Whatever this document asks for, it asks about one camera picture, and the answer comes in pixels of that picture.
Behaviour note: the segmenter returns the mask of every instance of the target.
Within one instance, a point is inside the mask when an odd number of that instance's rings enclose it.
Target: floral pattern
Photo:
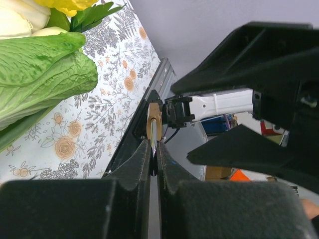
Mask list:
[[[130,3],[114,2],[126,5],[85,32],[98,86],[61,102],[0,153],[0,183],[104,174],[160,63]]]

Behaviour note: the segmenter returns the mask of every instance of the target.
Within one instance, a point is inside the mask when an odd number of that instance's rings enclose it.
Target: green leaf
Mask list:
[[[97,22],[95,22],[95,23],[93,23],[93,24],[87,25],[86,27],[84,27],[84,28],[81,29],[81,32],[88,31],[88,30],[90,30],[90,29],[92,29],[92,28],[94,28],[94,27],[100,25],[101,23],[102,23],[102,20],[97,21]]]
[[[55,106],[43,109],[33,115],[24,117],[0,131],[0,152],[24,135],[39,120],[45,117]]]
[[[89,25],[93,22],[97,22],[110,15],[110,8],[113,6],[113,2],[108,2],[106,4],[95,5],[93,7],[89,7],[88,17],[84,19],[83,24]]]
[[[54,63],[85,44],[85,36],[61,33],[0,41],[0,87],[21,87],[35,82]]]
[[[0,87],[0,130],[73,95],[91,91],[97,83],[95,63],[78,51],[72,52],[56,62],[32,85]]]
[[[91,6],[84,11],[79,11],[71,20],[70,31],[85,32],[90,30],[99,25],[105,17],[120,11],[125,6],[111,9],[113,4],[113,2],[108,2]]]
[[[51,8],[51,16],[46,27],[58,26],[66,31],[70,31],[70,22],[67,16],[55,8]]]

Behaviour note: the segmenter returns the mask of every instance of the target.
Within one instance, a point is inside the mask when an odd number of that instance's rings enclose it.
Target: black cable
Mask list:
[[[171,137],[169,137],[169,138],[164,142],[164,144],[166,144],[167,142],[169,142],[169,141],[177,134],[178,131],[179,131],[179,128],[177,128],[177,129],[175,130],[175,132],[171,135]]]

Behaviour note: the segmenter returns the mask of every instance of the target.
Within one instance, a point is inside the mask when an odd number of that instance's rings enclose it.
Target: green lettuce leaf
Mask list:
[[[4,130],[0,130],[0,152],[10,146],[14,141],[26,133],[39,120],[44,118],[55,106],[42,109],[39,112],[23,117],[17,122],[10,124]]]
[[[85,44],[77,32],[0,41],[0,87],[34,83],[54,63]]]
[[[0,87],[0,130],[73,95],[91,91],[97,83],[95,63],[78,51],[72,52],[55,62],[32,84]]]

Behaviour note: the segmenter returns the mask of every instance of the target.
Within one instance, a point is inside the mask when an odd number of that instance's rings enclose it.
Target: lettuce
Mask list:
[[[1,40],[0,87],[33,83],[55,62],[84,44],[85,36],[76,32]]]
[[[24,47],[14,39],[0,41],[0,130],[96,87],[95,63],[77,51],[85,44],[83,37],[79,33],[62,33],[21,38]]]

